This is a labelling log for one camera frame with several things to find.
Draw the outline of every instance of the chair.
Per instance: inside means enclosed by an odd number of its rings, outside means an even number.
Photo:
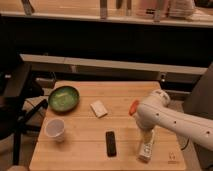
[[[41,96],[44,91],[36,83],[31,65],[23,62],[15,51],[7,30],[0,15],[0,140],[14,133],[13,165],[18,165],[21,134],[40,131],[40,127],[27,122],[40,107],[47,108],[48,104],[42,100],[28,113],[22,110],[26,98]]]
[[[44,99],[28,113],[22,110],[25,99],[35,97],[28,96],[29,94],[43,95],[43,90],[41,88],[38,89],[38,85],[36,88],[32,86],[36,82],[29,79],[29,76],[30,65],[22,64],[17,67],[8,80],[0,100],[0,139],[4,139],[14,133],[13,165],[18,165],[19,163],[21,134],[25,134],[27,131],[40,131],[40,127],[28,125],[27,122],[40,107],[46,109],[48,106],[47,101]]]

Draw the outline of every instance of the wooden tabletop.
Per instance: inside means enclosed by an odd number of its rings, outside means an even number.
[[[183,171],[185,162],[176,135],[156,127],[152,159],[143,163],[137,159],[141,142],[135,120],[128,115],[135,99],[143,99],[157,82],[57,82],[56,87],[69,85],[78,89],[80,102],[71,112],[56,115],[50,108],[42,125],[30,164],[31,171],[83,170],[150,170]],[[90,104],[102,101],[108,114],[97,118]],[[44,135],[45,123],[60,117],[65,121],[66,134],[62,143],[53,142]],[[114,131],[117,156],[106,153],[105,132]]]

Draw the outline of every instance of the paper cup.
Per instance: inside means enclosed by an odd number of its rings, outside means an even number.
[[[59,118],[49,120],[45,125],[46,136],[52,138],[57,142],[64,141],[65,126],[64,121]]]

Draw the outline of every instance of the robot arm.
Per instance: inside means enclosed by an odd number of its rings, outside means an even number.
[[[155,90],[130,114],[133,114],[142,132],[150,132],[159,125],[213,151],[213,120],[169,109],[166,107],[169,102],[166,92]]]

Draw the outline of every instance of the bowl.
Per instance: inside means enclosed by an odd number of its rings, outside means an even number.
[[[71,86],[62,86],[55,89],[48,98],[48,104],[55,112],[67,112],[77,106],[79,92]]]

